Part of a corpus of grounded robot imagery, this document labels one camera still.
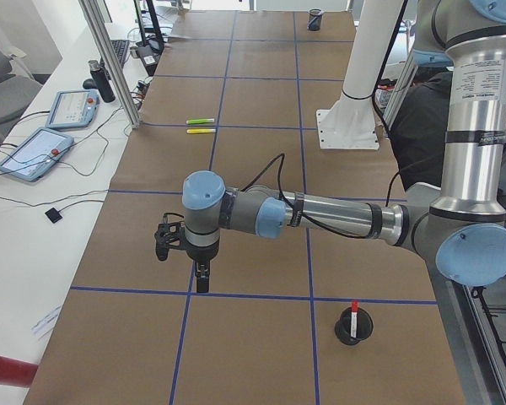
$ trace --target green marker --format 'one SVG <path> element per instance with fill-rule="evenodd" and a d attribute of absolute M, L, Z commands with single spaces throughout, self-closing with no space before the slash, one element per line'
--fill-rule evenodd
<path fill-rule="evenodd" d="M 199 118 L 198 120 L 187 120 L 187 125 L 196 125 L 196 124 L 213 124 L 216 120 L 214 118 Z"/>

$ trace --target white table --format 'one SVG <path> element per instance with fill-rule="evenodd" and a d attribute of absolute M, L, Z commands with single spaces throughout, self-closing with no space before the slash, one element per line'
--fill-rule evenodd
<path fill-rule="evenodd" d="M 125 39 L 128 30 L 127 27 L 108 25 L 113 39 Z M 88 60 L 99 58 L 94 40 L 86 29 L 25 114 L 49 110 L 59 90 L 81 89 L 83 81 L 89 78 Z M 133 58 L 127 61 L 124 74 L 130 89 L 139 79 L 146 78 L 143 65 Z M 88 128 L 69 133 L 75 138 L 84 138 L 119 106 L 118 99 L 109 104 L 101 103 L 94 122 Z M 46 116 L 22 121 L 6 142 L 19 144 L 45 122 Z M 50 173 L 34 184 L 1 175 L 0 196 L 40 203 L 72 194 L 106 190 L 127 143 L 124 133 L 127 124 L 125 113 L 119 111 L 100 130 L 109 139 L 110 145 L 90 177 L 80 176 L 65 165 L 55 165 Z M 62 160 L 82 172 L 90 172 L 104 146 L 105 141 L 93 135 L 72 148 Z M 103 192 L 38 208 L 26 208 L 0 200 L 0 355 L 40 362 L 51 334 L 47 333 L 38 340 L 31 328 L 63 303 L 102 204 L 87 202 L 71 207 L 63 212 L 63 219 L 56 224 L 52 224 L 44 212 L 51 207 L 60 209 L 87 198 L 105 199 L 105 195 Z M 0 386 L 0 404 L 22 403 L 26 392 L 23 388 Z"/>

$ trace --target marker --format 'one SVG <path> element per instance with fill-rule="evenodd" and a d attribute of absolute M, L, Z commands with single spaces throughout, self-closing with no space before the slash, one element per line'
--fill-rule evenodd
<path fill-rule="evenodd" d="M 356 338 L 356 328 L 358 326 L 358 302 L 353 301 L 351 308 L 351 338 Z"/>
<path fill-rule="evenodd" d="M 188 129 L 187 133 L 216 133 L 214 128 L 199 128 L 199 129 Z"/>
<path fill-rule="evenodd" d="M 214 118 L 199 118 L 198 120 L 187 120 L 187 125 L 198 125 L 198 124 L 213 124 L 216 120 Z"/>

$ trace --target blue and white device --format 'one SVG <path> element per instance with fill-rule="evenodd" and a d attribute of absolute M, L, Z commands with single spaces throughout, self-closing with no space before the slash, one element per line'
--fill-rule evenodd
<path fill-rule="evenodd" d="M 94 119 L 100 98 L 97 91 L 59 91 L 52 103 L 46 127 L 77 129 L 87 127 Z"/>
<path fill-rule="evenodd" d="M 72 146 L 73 137 L 66 133 L 38 128 L 0 162 L 0 171 L 24 181 L 36 181 Z"/>

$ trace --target black cup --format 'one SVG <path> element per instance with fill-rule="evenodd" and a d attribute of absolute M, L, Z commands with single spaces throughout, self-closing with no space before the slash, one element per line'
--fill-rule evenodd
<path fill-rule="evenodd" d="M 310 21 L 307 23 L 307 29 L 309 31 L 320 30 L 320 23 L 322 22 L 322 10 L 319 8 L 312 8 L 310 10 Z"/>
<path fill-rule="evenodd" d="M 337 338 L 348 346 L 353 346 L 361 341 L 369 338 L 373 333 L 373 320 L 366 310 L 358 308 L 357 322 L 356 322 L 356 337 L 351 336 L 351 312 L 352 308 L 346 308 L 341 313 L 339 321 L 336 322 L 334 331 Z"/>

